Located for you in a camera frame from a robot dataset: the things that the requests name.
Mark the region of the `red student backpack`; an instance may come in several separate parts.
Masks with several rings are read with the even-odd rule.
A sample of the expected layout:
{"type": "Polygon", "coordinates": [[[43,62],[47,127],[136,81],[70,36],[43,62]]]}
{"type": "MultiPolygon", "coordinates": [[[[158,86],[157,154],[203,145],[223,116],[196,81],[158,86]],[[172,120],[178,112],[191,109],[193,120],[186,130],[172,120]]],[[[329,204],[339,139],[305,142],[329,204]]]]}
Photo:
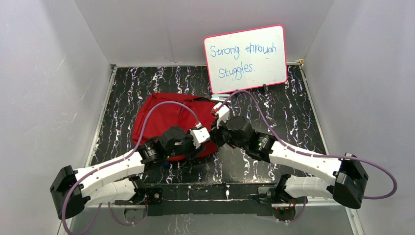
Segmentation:
{"type": "MultiPolygon", "coordinates": [[[[215,102],[208,98],[189,94],[153,93],[145,100],[137,113],[133,127],[134,143],[144,163],[167,161],[160,144],[161,135],[170,127],[179,126],[186,133],[198,122],[211,130],[216,117],[211,113],[215,102]]],[[[217,145],[209,140],[202,144],[202,158],[217,151],[217,145]]]]}

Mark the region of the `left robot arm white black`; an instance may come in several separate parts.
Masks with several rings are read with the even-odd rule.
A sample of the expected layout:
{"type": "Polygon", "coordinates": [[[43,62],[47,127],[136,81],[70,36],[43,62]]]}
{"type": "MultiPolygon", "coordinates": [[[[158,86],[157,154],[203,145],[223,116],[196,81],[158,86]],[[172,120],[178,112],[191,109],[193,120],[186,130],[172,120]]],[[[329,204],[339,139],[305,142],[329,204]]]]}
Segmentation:
{"type": "Polygon", "coordinates": [[[173,126],[120,157],[85,168],[73,169],[71,165],[61,168],[49,188],[58,218],[72,218],[86,206],[105,202],[142,203],[146,190],[136,185],[130,176],[179,155],[194,159],[209,141],[205,127],[185,132],[173,126]]]}

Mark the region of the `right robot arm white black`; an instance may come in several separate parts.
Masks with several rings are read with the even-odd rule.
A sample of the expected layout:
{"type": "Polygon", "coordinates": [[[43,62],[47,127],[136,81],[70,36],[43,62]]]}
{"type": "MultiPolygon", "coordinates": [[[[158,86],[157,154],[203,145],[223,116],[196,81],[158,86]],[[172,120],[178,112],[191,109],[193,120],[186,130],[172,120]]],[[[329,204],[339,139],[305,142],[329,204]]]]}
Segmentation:
{"type": "Polygon", "coordinates": [[[334,199],[352,209],[361,207],[368,174],[354,156],[330,158],[306,149],[283,144],[276,137],[255,131],[243,117],[215,120],[210,136],[217,146],[228,144],[244,150],[256,161],[298,169],[308,176],[282,176],[276,198],[287,203],[293,198],[321,197],[334,199]]]}

